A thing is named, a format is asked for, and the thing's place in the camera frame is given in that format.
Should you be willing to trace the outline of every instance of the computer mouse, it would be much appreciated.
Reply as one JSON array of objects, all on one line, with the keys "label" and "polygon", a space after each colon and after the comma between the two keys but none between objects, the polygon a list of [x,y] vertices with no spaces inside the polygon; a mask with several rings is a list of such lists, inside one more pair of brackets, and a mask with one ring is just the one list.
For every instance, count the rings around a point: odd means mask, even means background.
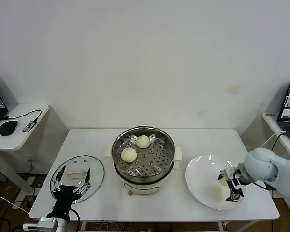
[{"label": "computer mouse", "polygon": [[0,135],[8,136],[10,134],[13,134],[17,124],[18,124],[18,121],[9,121],[9,122],[3,123],[0,126]]}]

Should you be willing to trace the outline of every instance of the pot handle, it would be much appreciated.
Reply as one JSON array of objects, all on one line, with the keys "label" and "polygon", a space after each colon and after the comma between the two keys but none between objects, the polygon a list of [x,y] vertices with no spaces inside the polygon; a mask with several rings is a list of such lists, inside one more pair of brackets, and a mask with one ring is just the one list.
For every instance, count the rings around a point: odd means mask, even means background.
[{"label": "pot handle", "polygon": [[175,154],[172,162],[174,162],[173,169],[179,169],[179,163],[183,161],[182,156],[182,148],[180,146],[177,146],[175,148]]},{"label": "pot handle", "polygon": [[107,160],[112,163],[113,162],[113,158],[112,158],[112,145],[109,145],[106,149],[105,155],[104,155]]}]

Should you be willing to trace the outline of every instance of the white table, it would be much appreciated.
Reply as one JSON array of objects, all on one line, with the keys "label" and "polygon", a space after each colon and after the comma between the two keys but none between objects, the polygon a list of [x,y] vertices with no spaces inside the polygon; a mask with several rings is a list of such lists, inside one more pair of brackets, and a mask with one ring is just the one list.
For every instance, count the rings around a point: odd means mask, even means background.
[{"label": "white table", "polygon": [[[279,133],[282,131],[280,126],[277,124],[277,114],[271,114],[268,112],[263,112],[262,113],[262,118],[266,122],[266,124],[269,126],[269,128],[273,131],[273,133]],[[280,142],[285,148],[285,150],[288,152],[290,155],[290,139],[286,135],[282,135],[280,137]]]},{"label": "white table", "polygon": [[234,164],[242,162],[247,151],[234,129],[164,129],[182,147],[183,161],[178,170],[172,170],[159,192],[153,195],[128,195],[105,157],[108,146],[124,129],[72,129],[55,159],[49,174],[30,211],[30,217],[39,219],[52,211],[55,199],[49,190],[53,172],[71,157],[92,155],[104,165],[105,177],[99,190],[87,200],[74,204],[83,221],[128,222],[217,222],[248,221],[242,231],[259,220],[279,218],[279,212],[268,191],[255,185],[247,187],[242,204],[230,211],[211,209],[190,193],[185,182],[185,168],[195,156],[213,154]]},{"label": "white table", "polygon": [[[22,132],[21,130],[30,122],[33,121],[38,115],[39,112],[34,112],[24,117],[15,119],[18,121],[18,125],[13,132],[13,134],[9,136],[1,136],[0,135],[0,151],[16,151],[22,147],[22,145],[26,142],[35,128],[39,125],[42,118],[45,116],[48,111],[48,105],[45,104],[15,104],[15,105],[7,105],[9,113],[8,117],[17,117],[28,113],[32,110],[41,110],[42,113],[37,120],[37,124],[28,132]],[[17,186],[19,186],[22,191],[18,195],[16,201],[21,201],[26,195],[32,195],[34,189],[30,186],[32,184],[34,177],[28,178],[27,181],[24,181],[14,170],[10,167],[4,159],[2,159],[2,153],[0,152],[0,172],[4,174],[8,179],[14,182]]]}]

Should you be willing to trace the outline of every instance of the white bowl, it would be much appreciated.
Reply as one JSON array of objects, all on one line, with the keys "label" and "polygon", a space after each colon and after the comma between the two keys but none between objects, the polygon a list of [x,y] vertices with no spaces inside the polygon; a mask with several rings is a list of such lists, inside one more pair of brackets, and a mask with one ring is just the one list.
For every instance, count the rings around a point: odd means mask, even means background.
[{"label": "white bowl", "polygon": [[[222,185],[218,181],[220,170],[232,167],[232,163],[214,155],[203,155],[193,158],[186,167],[186,183],[193,196],[208,207],[218,210],[227,210],[236,208],[243,200],[241,197],[238,202],[215,201],[209,193],[211,186]],[[246,188],[243,187],[243,194],[246,194]]]}]

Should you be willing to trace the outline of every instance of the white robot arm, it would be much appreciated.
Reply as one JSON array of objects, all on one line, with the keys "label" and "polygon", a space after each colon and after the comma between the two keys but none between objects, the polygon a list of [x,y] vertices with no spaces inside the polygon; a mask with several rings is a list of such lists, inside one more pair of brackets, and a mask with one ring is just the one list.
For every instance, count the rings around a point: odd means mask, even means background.
[{"label": "white robot arm", "polygon": [[265,148],[248,152],[244,163],[239,163],[237,168],[222,170],[219,179],[222,177],[226,178],[230,188],[228,201],[237,201],[243,196],[241,187],[258,180],[290,199],[290,161]]}]

